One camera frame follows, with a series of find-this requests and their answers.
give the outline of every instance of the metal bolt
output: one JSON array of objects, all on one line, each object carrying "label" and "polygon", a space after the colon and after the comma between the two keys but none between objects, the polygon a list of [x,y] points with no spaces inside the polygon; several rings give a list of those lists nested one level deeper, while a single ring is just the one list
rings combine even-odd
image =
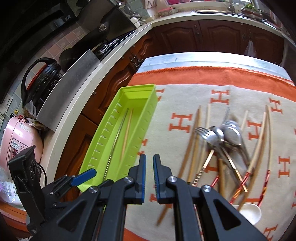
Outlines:
[{"label": "metal bolt", "polygon": [[168,181],[171,183],[175,183],[177,181],[177,178],[175,176],[168,177]]},{"label": "metal bolt", "polygon": [[96,187],[96,186],[91,186],[91,187],[89,188],[89,192],[90,192],[90,193],[96,193],[98,190],[99,190],[99,189],[98,189],[98,187]]},{"label": "metal bolt", "polygon": [[212,189],[212,188],[211,188],[209,185],[204,185],[204,187],[203,187],[203,190],[204,190],[205,192],[210,192],[211,189]]},{"label": "metal bolt", "polygon": [[126,183],[131,183],[131,182],[133,181],[133,178],[132,178],[132,177],[125,177],[125,178],[124,178],[124,181],[125,181]]}]

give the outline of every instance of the power outlet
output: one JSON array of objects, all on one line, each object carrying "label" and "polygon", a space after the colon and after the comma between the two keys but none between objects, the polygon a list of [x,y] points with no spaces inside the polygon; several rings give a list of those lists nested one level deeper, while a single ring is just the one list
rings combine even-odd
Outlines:
[{"label": "power outlet", "polygon": [[6,97],[5,97],[5,99],[4,99],[4,101],[3,101],[3,103],[2,103],[2,105],[3,105],[6,109],[8,109],[8,107],[9,107],[9,105],[10,105],[12,99],[13,99],[13,98],[11,97],[11,95],[10,95],[10,94],[7,94]]},{"label": "power outlet", "polygon": [[0,120],[4,120],[6,113],[7,109],[5,108],[5,106],[0,104]]}]

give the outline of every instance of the pink rice cooker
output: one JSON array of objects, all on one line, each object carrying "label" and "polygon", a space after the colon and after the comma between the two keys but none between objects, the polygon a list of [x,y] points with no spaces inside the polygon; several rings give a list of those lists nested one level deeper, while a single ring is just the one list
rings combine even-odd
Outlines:
[{"label": "pink rice cooker", "polygon": [[8,161],[22,150],[35,145],[35,159],[39,163],[42,157],[43,144],[38,131],[28,123],[12,117],[3,134],[0,147],[0,166],[9,170]]}]

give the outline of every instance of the kettle handle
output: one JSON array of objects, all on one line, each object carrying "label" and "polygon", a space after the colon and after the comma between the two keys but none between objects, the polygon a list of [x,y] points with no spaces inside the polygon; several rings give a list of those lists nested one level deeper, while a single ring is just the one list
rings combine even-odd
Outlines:
[{"label": "kettle handle", "polygon": [[22,85],[21,85],[21,95],[22,95],[22,107],[24,108],[24,104],[25,104],[25,101],[28,97],[28,91],[26,89],[26,79],[27,79],[27,76],[30,72],[30,70],[37,64],[37,63],[40,63],[40,62],[44,62],[46,63],[47,65],[50,65],[50,64],[53,64],[54,62],[56,62],[54,59],[52,58],[40,58],[40,59],[37,59],[33,64],[31,64],[31,66],[27,69],[27,71],[25,72],[24,74],[24,77],[22,79]]}]

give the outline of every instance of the white kitchen counter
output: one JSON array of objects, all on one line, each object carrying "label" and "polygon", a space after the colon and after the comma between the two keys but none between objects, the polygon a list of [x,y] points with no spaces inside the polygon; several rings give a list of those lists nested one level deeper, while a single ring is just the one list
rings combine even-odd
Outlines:
[{"label": "white kitchen counter", "polygon": [[[149,22],[141,27],[139,27],[132,35],[120,43],[115,49],[112,50],[99,64],[99,66],[92,72],[92,74],[87,78],[82,87],[79,89],[77,94],[74,96],[70,105],[68,106],[65,114],[63,115],[57,130],[55,132],[49,131],[44,140],[44,150],[41,159],[41,164],[44,167],[47,174],[47,183],[51,183],[54,180],[54,176],[57,170],[57,166],[63,152],[66,141],[70,135],[70,132],[80,115],[83,107],[87,103],[88,99],[105,77],[105,75],[110,71],[114,64],[124,55],[124,53],[130,49],[141,37],[143,37],[149,30],[153,27],[188,21],[188,20],[201,20],[201,19],[212,19],[212,20],[226,20],[239,23],[250,24],[267,31],[270,31],[278,36],[285,38],[290,44],[295,48],[295,43],[289,39],[286,35],[270,27],[265,23],[260,23],[258,21],[248,19],[245,17],[240,17],[237,15],[230,14],[220,14],[220,13],[199,13],[190,14],[189,12],[180,12],[167,17],[158,18],[152,22]],[[41,183],[44,185],[44,176],[41,177]]]}]

